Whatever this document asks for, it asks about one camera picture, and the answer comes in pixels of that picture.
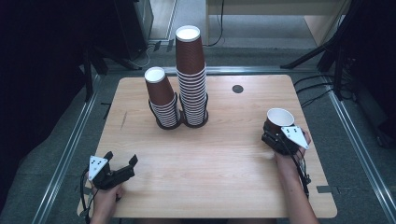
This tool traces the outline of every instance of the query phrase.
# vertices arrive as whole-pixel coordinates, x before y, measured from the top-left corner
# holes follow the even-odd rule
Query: small circular hole
[[[240,85],[234,85],[233,86],[233,92],[235,93],[241,93],[242,91],[244,91],[244,88]]]

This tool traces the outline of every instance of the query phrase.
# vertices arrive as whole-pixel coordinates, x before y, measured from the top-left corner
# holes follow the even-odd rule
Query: paper cup
[[[151,67],[145,73],[148,97],[155,105],[168,105],[174,98],[175,93],[161,67]]]
[[[205,68],[200,30],[186,25],[176,30],[176,61],[180,73],[193,75]]]
[[[280,133],[281,127],[290,126],[294,123],[294,116],[285,109],[272,108],[268,110],[265,122],[267,122],[271,133]]]

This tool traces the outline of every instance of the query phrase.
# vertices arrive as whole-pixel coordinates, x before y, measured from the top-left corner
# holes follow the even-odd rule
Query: wooden table
[[[177,78],[169,77],[179,92]],[[241,85],[242,93],[234,93]],[[109,150],[113,170],[134,154],[135,176],[124,183],[126,194],[115,217],[286,217],[274,153],[261,140],[266,112],[289,110],[295,124],[309,131],[288,76],[207,77],[208,123],[160,129],[148,107],[143,77],[120,81],[97,156]],[[309,201],[318,217],[335,217],[315,144],[305,156]]]

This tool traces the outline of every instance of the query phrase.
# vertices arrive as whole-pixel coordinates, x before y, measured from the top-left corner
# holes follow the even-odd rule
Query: wire
[[[87,174],[88,169],[89,169],[88,167],[85,168],[85,170],[82,172],[81,178],[79,180],[79,196],[81,198],[82,208],[84,211],[87,210],[87,204],[85,204],[83,185],[84,185],[84,177],[85,177],[85,174]]]
[[[289,152],[291,159],[293,160],[294,164],[296,165],[297,173],[298,173],[300,180],[303,184],[304,193],[305,193],[306,197],[309,198],[309,190],[308,190],[308,186],[307,186],[308,183],[307,183],[307,179],[306,179],[306,177],[307,177],[306,173],[303,173],[303,171],[301,170],[300,163],[296,161],[296,159],[294,158],[294,155],[291,153],[290,149],[286,146],[286,143],[282,139],[280,139],[280,143]]]
[[[300,93],[302,91],[307,91],[309,89],[313,89],[313,88],[320,87],[320,86],[329,86],[329,85],[332,85],[332,84],[333,84],[332,82],[319,83],[319,84],[315,84],[315,85],[312,85],[312,86],[305,87],[305,88],[302,88],[300,90],[297,90],[296,93],[298,94],[298,93]]]
[[[213,44],[204,45],[205,47],[213,47],[213,46],[217,45],[219,43],[219,41],[221,40],[222,33],[223,33],[223,22],[222,22],[223,15],[224,15],[224,0],[221,1],[221,17],[220,17],[220,36],[219,36],[219,39]]]
[[[149,57],[149,49],[152,49],[153,47],[154,47],[154,46],[152,45],[152,46],[150,46],[150,47],[148,47],[148,48],[146,49],[146,56],[147,56],[147,58],[148,58],[148,61],[147,61],[145,64],[140,65],[140,64],[134,63],[134,62],[131,61],[131,60],[128,60],[128,63],[133,64],[134,66],[137,66],[137,67],[146,67],[146,66],[149,65],[149,63],[151,62],[151,59],[150,59],[150,57]]]
[[[293,86],[295,87],[298,83],[300,83],[302,81],[305,81],[305,80],[308,80],[308,79],[311,79],[311,78],[316,78],[316,77],[334,77],[334,76],[332,76],[332,75],[318,75],[318,76],[312,76],[312,77],[304,77],[304,78],[301,78],[300,80],[296,81],[293,84]]]
[[[96,192],[93,194],[93,197],[91,198],[91,200],[90,200],[90,204],[88,205],[88,211],[90,211],[90,209],[91,209],[91,204],[92,204],[92,202],[93,202],[93,199],[95,198],[95,196],[96,196],[96,194],[99,192],[99,189],[96,189]]]
[[[309,178],[309,175],[306,173],[306,162],[305,162],[305,157],[304,157],[304,155],[303,155],[303,152],[301,152],[301,150],[298,148],[298,151],[300,152],[300,154],[301,154],[301,156],[302,156],[302,159],[301,160],[303,160],[303,167],[304,167],[304,169],[303,169],[303,173],[304,173],[304,177],[305,177],[305,179],[306,179],[306,181],[307,181],[307,184],[309,184],[310,182],[311,182],[311,179]]]
[[[308,106],[308,105],[311,105],[312,103],[314,103],[314,101],[316,101],[317,99],[320,99],[321,97],[323,97],[326,93],[328,93],[328,92],[330,92],[330,91],[332,91],[332,89],[323,92],[321,95],[319,95],[319,96],[317,96],[317,97],[315,97],[315,98],[312,98],[312,99],[310,99],[310,100],[307,100],[307,101],[303,102],[303,103],[301,104],[301,108],[304,108],[304,107],[306,107],[306,106]]]

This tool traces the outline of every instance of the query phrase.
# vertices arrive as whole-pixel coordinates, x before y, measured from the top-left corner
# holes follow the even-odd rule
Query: stacked cups
[[[148,88],[148,105],[158,126],[165,130],[178,127],[181,123],[177,108],[177,94],[173,91],[168,77],[161,67],[151,67],[145,73]]]
[[[206,124],[206,67],[200,30],[195,26],[182,26],[176,31],[177,77],[184,121],[188,127],[199,128]]]

